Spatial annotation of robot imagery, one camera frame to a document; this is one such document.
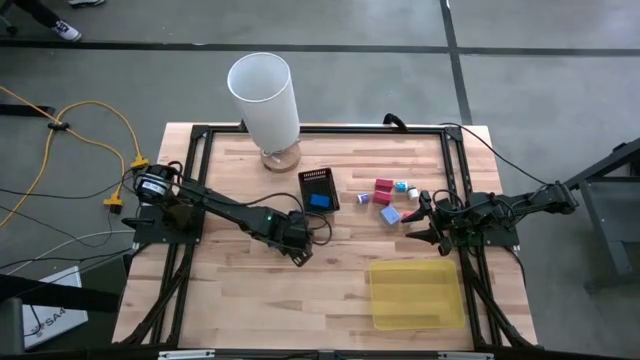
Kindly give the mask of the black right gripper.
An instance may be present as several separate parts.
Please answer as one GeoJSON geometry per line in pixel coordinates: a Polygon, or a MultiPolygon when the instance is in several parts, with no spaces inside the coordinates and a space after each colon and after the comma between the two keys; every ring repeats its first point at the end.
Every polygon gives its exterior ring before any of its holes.
{"type": "Polygon", "coordinates": [[[429,192],[423,190],[419,194],[418,205],[418,209],[404,215],[401,222],[416,222],[428,217],[429,228],[406,233],[407,238],[437,245],[441,256],[447,256],[451,252],[451,246],[468,246],[469,229],[466,228],[464,218],[468,213],[467,202],[460,199],[451,201],[449,198],[431,200],[429,192]]]}

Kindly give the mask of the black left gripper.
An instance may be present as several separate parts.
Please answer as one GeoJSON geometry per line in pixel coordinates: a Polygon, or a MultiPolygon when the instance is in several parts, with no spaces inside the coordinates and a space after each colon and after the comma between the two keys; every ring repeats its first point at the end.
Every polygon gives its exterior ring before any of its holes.
{"type": "Polygon", "coordinates": [[[297,267],[304,266],[313,256],[312,231],[306,216],[300,211],[278,214],[275,217],[272,242],[279,249],[288,250],[288,256],[297,267]]]}

